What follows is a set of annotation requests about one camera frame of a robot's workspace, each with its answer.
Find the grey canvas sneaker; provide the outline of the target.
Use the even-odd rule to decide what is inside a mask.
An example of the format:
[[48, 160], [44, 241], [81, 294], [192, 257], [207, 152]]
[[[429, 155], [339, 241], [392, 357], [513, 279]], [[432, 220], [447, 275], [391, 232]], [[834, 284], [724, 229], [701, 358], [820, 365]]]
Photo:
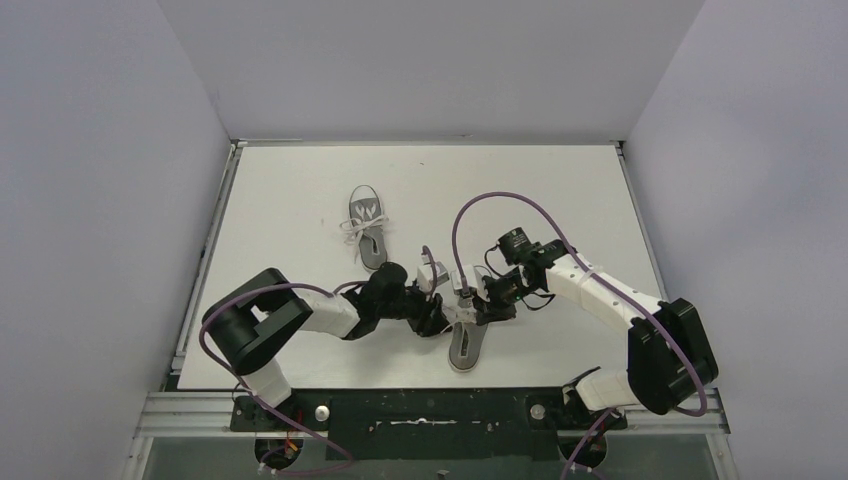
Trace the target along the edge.
[[488, 325], [478, 323], [480, 314], [473, 308], [449, 306], [443, 312], [452, 330], [448, 362], [458, 373], [470, 372], [479, 361]]
[[384, 234], [388, 221], [377, 191], [367, 184], [356, 186], [348, 200], [348, 219], [339, 227], [345, 244], [353, 248], [354, 260], [367, 271], [375, 271], [388, 261]]

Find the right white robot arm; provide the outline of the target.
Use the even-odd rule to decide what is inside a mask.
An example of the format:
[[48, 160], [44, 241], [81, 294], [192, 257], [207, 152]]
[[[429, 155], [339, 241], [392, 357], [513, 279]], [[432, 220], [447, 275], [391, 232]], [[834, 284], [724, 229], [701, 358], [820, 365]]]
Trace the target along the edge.
[[562, 411], [571, 424], [590, 425], [612, 407], [640, 405], [657, 415], [680, 410], [719, 374], [694, 305], [642, 293], [568, 252], [560, 239], [532, 242], [516, 228], [495, 246], [510, 271], [482, 277], [473, 296], [479, 324], [515, 318], [516, 305], [543, 292], [571, 301], [627, 340], [625, 369], [591, 369], [564, 388]]

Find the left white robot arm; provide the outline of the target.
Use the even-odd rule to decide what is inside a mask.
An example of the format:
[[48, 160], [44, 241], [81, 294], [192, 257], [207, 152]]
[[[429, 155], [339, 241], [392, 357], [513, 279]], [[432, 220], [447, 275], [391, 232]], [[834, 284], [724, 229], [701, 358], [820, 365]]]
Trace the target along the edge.
[[329, 292], [291, 283], [278, 269], [267, 268], [207, 310], [199, 342], [257, 399], [259, 417], [281, 427], [295, 416], [296, 400], [276, 356], [295, 333], [354, 341], [382, 320], [404, 321], [423, 338], [448, 329], [441, 295], [407, 279], [401, 265], [388, 262], [367, 280]]

